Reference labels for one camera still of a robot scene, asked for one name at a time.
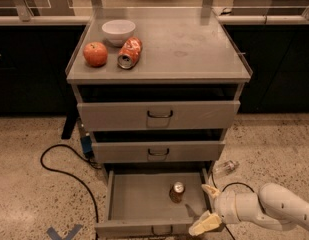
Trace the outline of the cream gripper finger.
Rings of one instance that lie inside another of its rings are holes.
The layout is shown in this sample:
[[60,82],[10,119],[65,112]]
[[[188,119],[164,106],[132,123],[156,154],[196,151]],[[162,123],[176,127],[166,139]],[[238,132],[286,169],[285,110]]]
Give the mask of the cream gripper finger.
[[221,225],[221,223],[222,221],[218,214],[206,211],[189,228],[189,234],[191,236],[198,236],[205,232],[217,229]]
[[212,199],[217,198],[221,194],[221,192],[217,188],[211,185],[202,184],[201,187],[203,191]]

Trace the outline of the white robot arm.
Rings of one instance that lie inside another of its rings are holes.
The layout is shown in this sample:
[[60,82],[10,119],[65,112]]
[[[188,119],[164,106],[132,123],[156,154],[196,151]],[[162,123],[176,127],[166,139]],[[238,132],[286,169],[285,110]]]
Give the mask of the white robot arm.
[[278,184],[267,183],[257,193],[220,192],[207,184],[202,189],[212,199],[213,211],[207,210],[192,224],[192,236],[217,229],[221,224],[240,222],[277,231],[289,231],[299,225],[309,232],[309,203]]

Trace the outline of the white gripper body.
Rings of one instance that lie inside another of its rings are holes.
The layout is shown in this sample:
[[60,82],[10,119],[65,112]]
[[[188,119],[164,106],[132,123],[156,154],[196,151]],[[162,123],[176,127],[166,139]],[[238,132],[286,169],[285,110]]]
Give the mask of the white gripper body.
[[222,192],[214,199],[214,210],[225,224],[261,224],[265,219],[256,193]]

